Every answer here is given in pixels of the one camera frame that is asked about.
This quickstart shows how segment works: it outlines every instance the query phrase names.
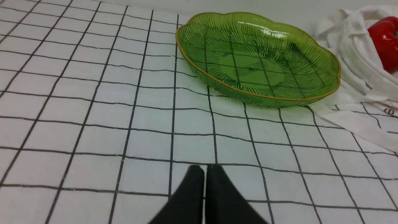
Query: white wall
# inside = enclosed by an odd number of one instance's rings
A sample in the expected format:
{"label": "white wall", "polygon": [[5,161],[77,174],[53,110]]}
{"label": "white wall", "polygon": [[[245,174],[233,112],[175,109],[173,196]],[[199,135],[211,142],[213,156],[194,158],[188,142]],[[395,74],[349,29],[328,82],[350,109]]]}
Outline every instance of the white wall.
{"label": "white wall", "polygon": [[310,34],[316,20],[340,8],[358,9],[372,4],[395,4],[398,0],[105,0],[194,15],[199,12],[253,12],[276,22],[297,26]]}

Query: white surface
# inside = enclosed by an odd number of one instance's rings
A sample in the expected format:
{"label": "white surface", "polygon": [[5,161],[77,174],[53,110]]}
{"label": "white surface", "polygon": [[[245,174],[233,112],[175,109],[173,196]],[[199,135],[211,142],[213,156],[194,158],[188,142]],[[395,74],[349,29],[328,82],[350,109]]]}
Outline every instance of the white surface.
{"label": "white surface", "polygon": [[[37,7],[57,8],[53,13],[58,15],[80,7],[89,9],[83,12],[93,16],[99,4],[88,0],[42,1],[47,3],[39,3]],[[84,16],[80,13],[58,22],[57,16],[49,16],[55,18],[51,24],[36,17],[39,14],[30,13],[33,19],[17,24],[26,15],[21,11],[31,10],[35,4],[6,0],[0,5],[0,38],[5,38],[0,49],[7,48],[7,52],[0,50],[0,93],[4,93],[0,98],[2,223],[43,224],[48,219],[50,224],[100,224],[109,220],[115,224],[145,224],[166,203],[169,192],[175,191],[190,164],[205,168],[206,164],[216,162],[270,224],[317,224],[319,220],[331,224],[336,219],[339,223],[396,223],[398,209],[393,201],[398,201],[398,157],[395,154],[314,117],[307,107],[272,110],[246,106],[245,110],[242,103],[212,89],[208,91],[179,52],[174,70],[176,25],[170,23],[177,22],[177,14],[154,11],[151,21],[151,10],[128,7],[125,18],[129,19],[123,22],[122,16],[113,14],[115,25],[92,22],[87,27],[88,21],[71,19]],[[100,9],[123,14],[126,6],[101,3]],[[179,23],[188,19],[178,18]],[[36,26],[24,25],[25,22]],[[55,25],[55,28],[32,33],[32,28],[39,28],[37,25]],[[62,30],[59,34],[60,28],[74,31]],[[158,32],[160,28],[168,29],[169,33]],[[83,34],[86,29],[92,34]],[[112,48],[109,40],[102,38],[104,34],[111,36],[112,43],[121,41],[121,44]],[[13,36],[19,37],[18,44],[13,42]],[[34,53],[36,56],[29,59],[30,55],[24,51],[31,50],[36,43],[23,41],[26,38],[73,49],[105,49],[90,57],[86,56],[87,51],[68,53],[65,60],[46,55],[58,58],[66,52],[45,48],[44,57]],[[82,42],[77,46],[80,40],[85,40],[87,46],[82,46]],[[136,59],[124,60],[120,53]],[[146,55],[142,72],[143,57],[138,54]],[[104,58],[107,61],[108,56],[112,61],[90,63]],[[136,102],[135,91],[138,91]],[[341,108],[356,111],[398,134],[398,119],[372,105]],[[112,208],[114,193],[117,197]]]}
{"label": "white surface", "polygon": [[297,26],[310,34],[317,21],[341,8],[358,9],[377,4],[397,4],[396,0],[106,0],[119,4],[140,5],[193,15],[200,12],[252,12],[275,22]]}

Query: black grid line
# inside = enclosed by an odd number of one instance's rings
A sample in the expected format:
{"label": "black grid line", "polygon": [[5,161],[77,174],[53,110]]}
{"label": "black grid line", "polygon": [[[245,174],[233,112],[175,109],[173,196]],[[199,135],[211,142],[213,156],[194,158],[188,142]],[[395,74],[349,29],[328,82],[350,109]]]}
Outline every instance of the black grid line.
{"label": "black grid line", "polygon": [[[247,112],[246,112],[246,103],[243,103],[243,107],[244,107],[244,111],[245,111],[246,122],[247,122],[247,124],[248,124],[249,135],[250,135],[250,141],[251,141],[252,146],[253,146],[254,155],[256,156],[258,166],[260,167],[261,176],[263,177],[263,184],[264,184],[265,196],[266,196],[267,200],[269,201],[269,193],[268,193],[268,188],[267,188],[267,181],[265,180],[264,170],[263,170],[262,167],[261,167],[261,162],[260,162],[260,159],[258,158],[258,154],[257,154],[257,150],[256,150],[256,145],[254,144],[254,141],[253,141],[252,130],[251,130],[251,128],[250,128],[250,122],[249,122],[249,118],[248,118],[248,115],[247,115]],[[275,220],[274,220],[274,217],[273,217],[273,214],[272,214],[271,203],[268,203],[268,210],[269,210],[269,215],[270,215],[270,217],[271,217],[271,223],[272,223],[272,224],[275,224]]]}
{"label": "black grid line", "polygon": [[[62,12],[62,15],[66,12],[67,8],[68,8],[68,7],[66,7],[66,8],[64,9],[64,11]],[[53,27],[56,26],[56,24],[58,23],[59,20],[60,20],[60,18],[54,23]],[[51,29],[47,32],[47,34],[46,34],[46,36],[44,37],[44,39],[47,38],[47,36],[50,34],[50,32],[51,32]],[[43,43],[43,42],[41,42],[41,43],[38,45],[38,47],[35,49],[35,51],[38,50],[38,48],[41,46],[42,43]],[[12,79],[11,79],[10,82],[8,83],[8,85],[7,85],[7,87],[5,88],[5,90],[7,90],[7,89],[10,87],[12,81],[17,77],[17,75],[18,75],[18,74],[20,73],[20,71],[26,66],[26,64],[28,63],[28,61],[29,61],[31,58],[32,58],[32,56],[29,57],[29,59],[25,62],[25,64],[22,65],[21,69],[12,77]],[[52,87],[52,89],[51,89],[50,95],[53,93],[53,91],[54,91],[54,89],[55,89],[55,85],[57,84],[57,82],[58,82],[58,80],[61,78],[61,76],[59,76],[59,78],[57,79],[57,81],[55,81],[55,83],[54,83],[54,85],[53,85],[53,87]],[[45,100],[45,102],[44,102],[44,104],[43,104],[43,106],[42,106],[42,108],[41,108],[39,114],[37,115],[36,119],[33,121],[33,124],[32,124],[32,126],[30,127],[30,129],[29,129],[29,131],[28,131],[26,137],[24,138],[24,140],[23,140],[23,142],[22,142],[22,144],[21,144],[20,149],[22,149],[22,148],[25,146],[25,144],[26,144],[26,142],[27,142],[27,140],[28,140],[28,138],[29,138],[31,132],[33,131],[33,128],[35,127],[35,125],[36,125],[36,123],[37,123],[37,120],[38,120],[39,117],[41,116],[41,113],[43,112],[43,110],[44,110],[44,108],[45,108],[45,105],[47,104],[47,102],[48,102],[49,99],[50,99],[50,97],[48,96],[48,97],[46,98],[46,100]],[[17,153],[15,154],[13,160],[11,161],[10,165],[8,166],[6,172],[5,172],[4,175],[3,175],[3,178],[2,178],[1,181],[0,181],[0,188],[1,188],[2,184],[4,183],[5,179],[7,178],[7,175],[9,174],[11,168],[13,167],[13,165],[14,165],[15,161],[17,160],[18,156],[20,155],[20,153],[21,153],[21,150],[17,151]]]}
{"label": "black grid line", "polygon": [[[380,121],[378,120],[377,117],[373,116],[373,115],[376,115],[376,114],[370,114],[369,111],[366,109],[365,105],[364,105],[362,102],[361,102],[361,105],[362,105],[363,109],[365,110],[366,114],[368,114],[370,117],[376,119],[377,125],[378,125],[378,127],[381,129]],[[391,116],[391,115],[387,115],[387,114],[377,114],[377,115],[388,116],[388,117],[396,117],[396,116]]]}
{"label": "black grid line", "polygon": [[[305,189],[306,189],[306,191],[307,191],[307,193],[308,193],[308,196],[310,197],[311,204],[314,204],[314,200],[312,199],[310,190],[308,189],[307,182],[306,182],[306,180],[305,180],[305,178],[304,178],[304,175],[303,175],[303,173],[302,173],[301,166],[300,166],[300,162],[299,162],[299,160],[298,160],[296,151],[294,150],[294,148],[293,148],[293,146],[292,146],[292,142],[291,142],[291,140],[290,140],[289,133],[287,132],[286,127],[285,127],[285,123],[283,122],[281,109],[278,108],[278,111],[279,111],[279,119],[281,120],[281,123],[282,123],[282,126],[283,126],[283,130],[284,130],[285,133],[286,133],[286,137],[287,137],[287,140],[289,141],[290,148],[292,149],[293,155],[295,156],[296,163],[297,163],[297,167],[299,168],[298,170],[299,170],[299,172],[301,173],[301,178],[302,178],[302,181],[303,181],[303,183],[304,183]],[[317,217],[318,220],[319,220],[319,223],[322,224],[321,217],[319,216],[318,210],[316,209],[315,205],[314,205],[314,211],[315,211],[316,217]]]}
{"label": "black grid line", "polygon": [[[207,34],[205,34],[205,66],[206,66],[206,72],[207,72],[207,52],[206,52],[206,44],[207,44]],[[217,155],[217,138],[216,138],[216,124],[214,121],[214,114],[213,110],[211,108],[211,99],[210,99],[210,87],[207,86],[207,100],[209,101],[209,110],[210,110],[210,115],[211,115],[211,122],[213,126],[213,142],[214,142],[214,161],[217,164],[219,162],[218,160],[218,155]]]}
{"label": "black grid line", "polygon": [[[152,25],[152,20],[149,21],[148,34],[146,36],[146,41],[149,40],[149,34],[150,34],[151,25]],[[145,43],[144,55],[142,57],[142,63],[141,63],[141,71],[140,71],[140,75],[139,75],[139,78],[138,78],[137,89],[135,91],[134,104],[133,104],[133,109],[131,111],[131,117],[130,117],[130,123],[129,123],[129,130],[127,131],[127,137],[126,137],[126,142],[125,142],[125,146],[124,146],[124,150],[123,150],[123,156],[122,156],[122,159],[120,161],[120,168],[119,168],[119,174],[117,176],[117,182],[116,182],[115,191],[119,190],[120,178],[121,178],[121,175],[122,175],[122,172],[123,172],[123,165],[124,165],[124,160],[126,158],[127,146],[129,144],[131,125],[133,123],[135,105],[137,104],[138,91],[139,91],[139,86],[140,86],[140,83],[141,83],[142,69],[144,68],[145,53],[146,53],[146,48],[147,47],[148,47],[148,42]],[[111,208],[111,212],[109,214],[109,222],[108,222],[109,224],[112,223],[113,213],[115,211],[115,205],[116,205],[116,198],[117,198],[117,192],[113,195],[112,208]]]}
{"label": "black grid line", "polygon": [[[359,142],[357,141],[357,138],[355,137],[354,133],[351,132],[352,137],[354,138],[355,142],[357,143],[358,147],[360,148],[360,150],[363,152],[361,145],[359,144]],[[395,209],[398,209],[397,205],[395,204],[394,200],[391,197],[390,192],[388,192],[386,186],[384,185],[382,179],[380,178],[380,175],[376,172],[375,167],[373,166],[373,164],[371,163],[371,161],[369,160],[368,156],[366,155],[366,153],[363,153],[363,155],[365,156],[366,160],[368,161],[369,165],[372,167],[374,173],[377,176],[377,179],[379,179],[381,185],[383,185],[384,190],[386,191],[388,197],[390,198],[392,204],[394,205]]]}
{"label": "black grid line", "polygon": [[[62,124],[73,124],[73,125],[78,125],[82,126],[83,124],[77,123],[77,122],[68,122],[68,121],[60,121],[60,120],[43,120],[43,119],[33,119],[33,118],[23,118],[23,117],[15,117],[15,116],[0,116],[0,118],[7,118],[7,119],[20,119],[20,120],[29,120],[29,121],[38,121],[38,122],[52,122],[52,123],[62,123]],[[101,127],[101,128],[109,128],[109,129],[118,129],[118,130],[129,130],[128,128],[120,128],[120,127],[113,127],[113,126],[105,126],[105,125],[100,125],[100,124],[85,124],[85,126],[93,126],[93,127]],[[136,131],[145,131],[145,132],[157,132],[157,133],[162,133],[162,134],[171,134],[171,132],[163,132],[163,131],[158,131],[158,130],[151,130],[151,129],[138,129],[138,128],[131,128],[131,130],[136,130]],[[188,133],[178,133],[174,132],[175,135],[182,135],[182,136],[213,136],[213,133],[209,134],[188,134]],[[246,142],[251,142],[250,140],[244,139],[244,138],[238,138],[234,136],[229,136],[229,135],[224,135],[224,134],[219,134],[216,133],[216,136],[222,136],[222,137],[227,137],[227,138],[232,138],[232,139],[237,139],[237,140],[242,140]],[[290,144],[285,144],[285,143],[275,143],[275,142],[266,142],[266,141],[254,141],[255,143],[261,143],[261,144],[268,144],[268,145],[285,145],[285,146],[290,146]],[[352,149],[338,149],[338,148],[332,148],[332,147],[322,147],[322,146],[312,146],[312,145],[298,145],[298,144],[292,144],[293,147],[306,147],[306,148],[320,148],[320,149],[330,149],[330,150],[335,150],[335,151],[350,151],[350,152],[357,152],[361,153],[360,151],[352,150]],[[369,153],[369,154],[385,154],[385,155],[391,155],[391,156],[396,156],[395,154],[392,153],[387,153],[387,152],[370,152],[370,151],[364,151],[364,153]]]}
{"label": "black grid line", "polygon": [[[316,124],[316,120],[315,120],[315,113],[313,112],[313,110],[312,110],[311,108],[309,108],[309,107],[307,107],[307,108],[308,108],[308,109],[311,111],[311,113],[312,113],[312,116],[313,116],[313,119],[314,119],[314,124],[317,125],[317,124]],[[334,160],[332,151],[329,149],[328,143],[326,142],[325,138],[323,137],[322,132],[321,132],[321,130],[319,129],[319,127],[316,127],[316,128],[318,129],[319,135],[321,136],[323,142],[325,143],[326,147],[327,147],[328,150],[329,150],[330,157],[331,157],[331,159],[332,159],[332,161],[333,161],[334,166],[335,166],[336,169],[337,169],[337,172],[341,175],[341,171],[340,171],[339,167],[337,166],[336,161]],[[359,217],[361,218],[362,223],[365,224],[365,220],[363,219],[362,214],[361,214],[361,212],[359,211],[359,208],[358,208],[358,206],[357,206],[357,203],[355,202],[354,198],[352,197],[351,192],[349,191],[348,186],[347,186],[347,183],[345,182],[343,176],[341,176],[341,180],[342,180],[343,183],[344,183],[345,189],[347,190],[347,193],[348,193],[348,195],[350,196],[350,198],[351,198],[351,200],[352,200],[352,203],[354,204],[354,207],[357,209],[358,215],[359,215]]]}
{"label": "black grid line", "polygon": [[[0,52],[9,52],[9,53],[15,53],[15,54],[21,54],[21,55],[31,55],[31,56],[36,56],[36,57],[44,57],[44,58],[57,59],[57,60],[62,60],[62,61],[69,61],[68,59],[63,59],[63,58],[50,57],[50,56],[45,56],[45,55],[35,55],[35,54],[21,53],[21,52],[16,52],[16,51],[9,51],[9,50],[0,50]],[[104,63],[99,63],[99,62],[81,61],[81,60],[75,60],[75,59],[71,59],[70,61],[83,62],[83,63],[89,63],[89,64],[95,64],[95,65],[107,65],[107,66],[114,66],[114,67],[124,67],[124,68],[128,68],[128,69],[142,70],[142,71],[153,71],[153,72],[169,71],[169,72],[174,72],[173,70],[169,70],[169,69],[158,69],[158,70],[139,69],[139,68],[134,68],[134,67],[130,67],[130,66],[127,66],[127,65],[104,64]],[[180,72],[180,71],[177,71],[177,73],[181,73],[181,74],[184,74],[184,75],[187,75],[187,76],[191,76],[191,77],[196,77],[195,75],[190,75],[190,74],[187,74],[187,73],[184,73],[184,72]]]}
{"label": "black grid line", "polygon": [[[9,149],[9,150],[18,150],[15,147],[3,147],[0,146],[0,149]],[[51,150],[51,149],[34,149],[34,148],[24,148],[22,151],[37,151],[37,152],[47,152],[47,153],[59,153],[59,154],[66,154],[71,155],[72,152],[69,151],[59,151],[59,150]],[[95,156],[104,156],[104,157],[122,157],[122,154],[104,154],[104,153],[92,153],[92,152],[75,152],[75,155],[95,155]],[[200,162],[192,162],[192,161],[181,161],[181,160],[168,160],[168,159],[152,159],[152,158],[144,158],[144,157],[136,157],[136,156],[128,156],[126,155],[125,158],[128,159],[135,159],[135,160],[143,160],[143,161],[158,161],[158,162],[168,162],[168,163],[182,163],[188,165],[208,165],[209,163],[200,163]],[[314,173],[314,172],[303,172],[303,171],[294,171],[294,170],[284,170],[284,169],[275,169],[272,167],[265,167],[253,164],[246,164],[246,163],[219,163],[223,166],[243,166],[243,167],[256,167],[267,169],[276,172],[282,173],[296,173],[296,174],[306,174],[306,175],[323,175],[323,176],[332,176],[332,177],[351,177],[351,178],[358,178],[358,179],[376,179],[378,177],[371,177],[371,176],[355,176],[355,175],[340,175],[335,173]],[[384,181],[396,181],[398,178],[382,178]]]}
{"label": "black grid line", "polygon": [[[368,113],[369,116],[371,116],[371,117],[373,117],[373,118],[375,118],[375,119],[377,120],[377,124],[378,124],[379,128],[381,128],[381,127],[380,127],[380,122],[378,121],[378,119],[377,119],[376,117],[370,115],[369,112],[368,112],[368,110],[366,109],[365,105],[364,105],[363,103],[361,103],[361,104],[362,104],[362,106],[363,106],[363,109],[366,111],[366,113]],[[376,174],[377,179],[379,179],[381,185],[383,186],[384,190],[386,191],[386,193],[387,193],[388,197],[390,198],[392,204],[394,205],[395,209],[398,209],[396,203],[394,202],[394,200],[393,200],[392,197],[391,197],[390,192],[387,190],[386,186],[384,185],[384,183],[383,183],[383,181],[382,181],[382,178],[381,178],[380,175],[376,172],[376,169],[375,169],[375,167],[373,166],[373,164],[371,163],[369,157],[366,155],[366,153],[363,152],[363,149],[362,149],[361,145],[359,144],[357,138],[355,137],[354,133],[351,132],[351,135],[352,135],[352,137],[354,138],[355,142],[357,143],[359,149],[361,150],[361,152],[362,152],[363,155],[365,156],[365,158],[366,158],[366,160],[368,161],[369,165],[372,167],[373,172]]]}
{"label": "black grid line", "polygon": [[[23,187],[23,188],[44,188],[44,189],[57,189],[55,186],[49,185],[25,185],[25,184],[4,184],[4,187]],[[102,189],[88,189],[88,188],[62,188],[63,191],[89,191],[89,192],[97,192],[97,193],[115,193],[115,191],[110,190],[102,190]],[[143,192],[132,192],[132,191],[117,191],[118,194],[126,194],[126,195],[144,195],[144,196],[162,196],[168,197],[167,194],[159,194],[159,193],[143,193]],[[312,204],[304,203],[304,202],[296,202],[290,200],[246,200],[247,202],[254,203],[270,203],[270,204],[300,204],[306,206],[312,206]],[[356,209],[353,206],[330,206],[330,205],[315,205],[319,208],[346,208],[346,209]],[[398,212],[396,209],[392,208],[369,208],[369,207],[358,207],[360,210],[373,210],[373,211],[392,211]]]}
{"label": "black grid line", "polygon": [[32,59],[32,57],[35,55],[35,53],[37,52],[37,50],[41,47],[41,45],[43,44],[44,40],[47,39],[47,37],[50,35],[51,31],[54,29],[54,27],[58,24],[59,20],[61,19],[61,17],[65,14],[66,10],[68,9],[68,6],[64,9],[64,11],[62,12],[61,16],[58,17],[57,21],[54,23],[54,25],[50,28],[50,30],[47,32],[46,36],[43,38],[43,40],[40,41],[39,45],[35,48],[35,50],[32,52],[32,54],[25,54],[25,53],[19,53],[19,52],[12,52],[12,51],[3,51],[2,52],[11,52],[11,53],[18,53],[18,54],[23,54],[23,55],[29,55],[29,58],[27,59],[27,61],[24,63],[24,65],[22,65],[21,69],[12,77],[12,79],[9,81],[8,85],[6,86],[6,88],[4,89],[4,91],[7,91],[8,88],[10,87],[10,85],[12,84],[12,82],[14,81],[14,79],[18,76],[18,74],[25,68],[25,66],[28,64],[28,62]]}
{"label": "black grid line", "polygon": [[232,55],[232,60],[234,62],[234,68],[235,68],[235,74],[236,74],[236,79],[238,80],[238,84],[240,85],[240,80],[239,80],[239,74],[238,74],[238,67],[236,66],[236,60],[234,56],[234,48],[232,47],[232,41],[231,41],[231,36],[229,36],[229,46],[231,48],[231,55]]}
{"label": "black grid line", "polygon": [[[92,16],[91,21],[95,18],[95,16],[96,16],[96,12],[95,12],[94,15]],[[87,31],[88,28],[90,27],[91,21],[90,21],[90,23],[87,25],[85,31]],[[83,35],[81,36],[81,38],[80,38],[80,40],[79,40],[79,43],[83,40],[84,36],[85,36],[85,33],[83,33]],[[70,56],[70,59],[73,57],[73,55],[74,55],[74,53],[76,52],[77,48],[78,48],[78,45],[76,45],[76,47],[75,47],[75,49],[74,49],[72,55]],[[111,56],[111,52],[112,52],[112,51],[109,52],[109,55],[108,55],[108,58],[107,58],[107,62],[109,61],[109,58],[110,58],[110,56]],[[69,62],[70,62],[70,60],[66,63],[66,65],[65,65],[65,67],[64,67],[64,70],[62,71],[62,73],[61,73],[61,75],[60,75],[60,78],[61,78],[61,77],[63,76],[63,74],[65,73],[66,68],[67,68],[67,66],[69,65]],[[103,69],[103,71],[102,71],[101,78],[99,79],[98,85],[97,85],[96,88],[95,88],[95,91],[94,91],[92,100],[94,100],[95,97],[96,97],[96,95],[97,95],[97,90],[98,90],[98,87],[100,86],[100,83],[101,83],[101,80],[102,80],[103,75],[104,75],[104,73],[105,73],[105,70],[106,70],[106,66],[104,67],[104,69]],[[54,198],[54,200],[53,200],[53,203],[52,203],[52,205],[51,205],[50,211],[49,211],[49,213],[48,213],[48,215],[47,215],[45,224],[48,224],[48,223],[50,222],[50,219],[51,219],[52,214],[53,214],[53,212],[54,212],[55,206],[56,206],[56,204],[57,204],[57,201],[58,201],[58,198],[59,198],[59,195],[60,195],[60,192],[61,192],[61,188],[63,187],[63,184],[64,184],[64,181],[65,181],[65,179],[66,179],[66,176],[68,175],[70,165],[72,164],[72,160],[73,160],[73,158],[74,158],[74,153],[76,152],[77,145],[79,144],[80,137],[82,136],[82,133],[83,133],[85,124],[86,124],[86,122],[87,122],[88,116],[89,116],[89,114],[90,114],[90,111],[91,111],[91,108],[92,108],[93,103],[94,103],[94,102],[91,101],[91,103],[90,103],[90,105],[89,105],[89,107],[88,107],[86,116],[85,116],[84,121],[83,121],[83,125],[82,125],[81,128],[80,128],[79,135],[78,135],[78,137],[77,137],[77,139],[76,139],[75,145],[74,145],[74,147],[73,147],[72,153],[71,153],[70,158],[69,158],[69,161],[68,161],[68,165],[66,166],[65,172],[64,172],[64,174],[63,174],[63,176],[62,176],[62,179],[61,179],[61,182],[60,182],[60,184],[59,184],[57,193],[56,193],[55,198]]]}
{"label": "black grid line", "polygon": [[171,133],[171,143],[170,143],[170,170],[169,170],[169,189],[168,189],[168,198],[170,199],[172,195],[172,176],[173,176],[173,153],[174,153],[174,122],[176,118],[176,81],[177,81],[177,51],[178,45],[176,42],[176,57],[174,61],[174,87],[173,87],[173,114],[172,114],[172,133]]}
{"label": "black grid line", "polygon": [[354,111],[352,110],[352,112],[354,113],[359,113],[359,114],[368,114],[368,115],[379,115],[379,116],[385,116],[385,117],[390,117],[390,118],[396,118],[396,116],[392,116],[389,114],[375,114],[375,113],[366,113],[366,112],[362,112],[362,111]]}
{"label": "black grid line", "polygon": [[16,23],[16,25],[3,37],[3,39],[0,40],[0,44],[3,42],[3,40],[10,34],[12,33],[15,28],[21,24],[21,22],[29,15],[29,13],[31,13],[35,7],[41,2],[41,0],[37,1],[36,4],[28,11],[26,12],[26,15],[24,17],[22,17],[22,19]]}
{"label": "black grid line", "polygon": [[[56,5],[56,6],[64,6],[64,5],[56,4],[56,3],[52,3],[52,2],[42,2],[42,4],[50,4],[50,5]],[[89,10],[89,11],[95,12],[95,10],[93,10],[93,9],[81,8],[81,7],[76,7],[76,6],[70,6],[70,8],[84,9],[84,10]],[[109,14],[114,14],[114,15],[123,16],[123,14],[115,13],[115,12],[104,12],[104,11],[98,11],[98,12],[103,12],[103,13],[109,13]],[[137,19],[142,19],[142,20],[150,20],[150,19],[147,19],[147,18],[132,16],[132,15],[128,15],[128,14],[126,14],[125,16],[132,17],[132,18],[137,18]],[[160,21],[160,20],[152,20],[152,21],[161,22],[161,23],[165,23],[165,24],[173,24],[173,25],[174,25],[174,23],[166,22],[166,21]]]}
{"label": "black grid line", "polygon": [[[4,7],[4,6],[0,6],[0,8],[5,8],[5,9],[9,9],[9,10],[15,10],[18,12],[26,12],[29,13],[27,11],[24,10],[18,10],[18,9],[14,9],[14,8],[9,8],[9,7]],[[38,15],[45,15],[45,16],[52,16],[52,17],[58,17],[52,14],[46,14],[46,13],[40,13],[40,12],[30,12],[31,14],[38,14]],[[68,17],[68,16],[61,16],[62,18],[67,18],[67,19],[71,19],[71,20],[78,20],[78,21],[85,21],[85,22],[90,22],[89,20],[83,20],[83,19],[77,19],[77,18],[73,18],[73,17]],[[104,22],[97,22],[97,21],[92,21],[92,23],[96,23],[96,24],[105,24],[105,25],[111,25],[111,26],[119,26],[119,24],[110,24],[110,23],[104,23]],[[131,29],[139,29],[139,30],[143,30],[143,31],[149,31],[147,29],[142,29],[142,28],[137,28],[137,27],[131,27],[131,26],[127,26],[127,25],[121,25],[122,27],[127,27],[127,28],[131,28]],[[173,32],[166,32],[166,31],[158,31],[158,30],[151,30],[152,32],[156,32],[156,33],[169,33],[169,34],[175,34]]]}
{"label": "black grid line", "polygon": [[[14,24],[22,24],[22,25],[27,25],[27,26],[51,28],[51,27],[48,27],[48,26],[41,26],[41,25],[35,25],[35,24],[26,24],[26,23],[22,23],[22,22],[18,23],[18,22],[9,21],[9,20],[0,20],[0,21],[14,23]],[[53,28],[53,29],[63,30],[63,31],[70,31],[70,32],[74,32],[74,33],[84,33],[83,31],[77,31],[77,30],[72,30],[72,29],[62,29],[62,28]],[[105,37],[115,37],[113,35],[106,35],[106,34],[100,34],[100,33],[91,33],[91,32],[86,32],[86,33],[93,34],[93,35],[98,35],[98,36],[105,36]],[[20,36],[15,36],[15,37],[29,39],[27,37],[20,37]],[[127,39],[127,40],[133,40],[133,41],[139,41],[139,42],[144,42],[145,43],[145,41],[139,40],[139,39],[131,39],[131,38],[123,37],[123,36],[119,36],[119,38],[123,38],[123,39]],[[153,42],[153,41],[148,41],[148,43],[174,45],[173,43],[159,43],[159,42]]]}
{"label": "black grid line", "polygon": [[275,94],[274,94],[274,92],[273,92],[273,90],[272,90],[272,85],[271,85],[271,83],[269,82],[269,78],[268,78],[268,75],[267,75],[267,71],[265,70],[265,67],[264,67],[263,61],[261,60],[260,55],[258,55],[258,59],[260,60],[261,66],[263,67],[264,75],[265,75],[265,78],[267,79],[267,83],[268,83],[269,90],[271,91],[272,96],[275,96]]}

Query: white cloth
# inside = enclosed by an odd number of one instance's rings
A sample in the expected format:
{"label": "white cloth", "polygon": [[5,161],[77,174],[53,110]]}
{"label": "white cloth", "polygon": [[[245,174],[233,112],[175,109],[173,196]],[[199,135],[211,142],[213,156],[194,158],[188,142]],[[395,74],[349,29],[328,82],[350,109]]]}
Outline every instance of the white cloth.
{"label": "white cloth", "polygon": [[310,107],[320,117],[355,134],[398,151],[398,139],[350,111],[332,111],[326,104],[373,102],[390,115],[398,108],[398,72],[383,69],[367,28],[387,16],[398,16],[397,6],[366,6],[356,11],[338,10],[320,20],[315,39],[329,48],[341,64],[341,87]]}

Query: cloth fold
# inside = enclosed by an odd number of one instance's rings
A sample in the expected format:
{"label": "cloth fold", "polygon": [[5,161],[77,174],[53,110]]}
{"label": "cloth fold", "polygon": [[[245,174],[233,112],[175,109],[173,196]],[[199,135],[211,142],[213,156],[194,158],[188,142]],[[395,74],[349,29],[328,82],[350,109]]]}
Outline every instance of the cloth fold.
{"label": "cloth fold", "polygon": [[350,111],[332,111],[327,105],[371,102],[387,114],[397,116],[398,72],[383,69],[367,29],[387,16],[398,16],[398,6],[366,6],[359,10],[337,10],[321,19],[315,40],[334,53],[341,64],[341,86],[334,94],[310,107],[314,112],[363,138],[398,152],[398,139]]}

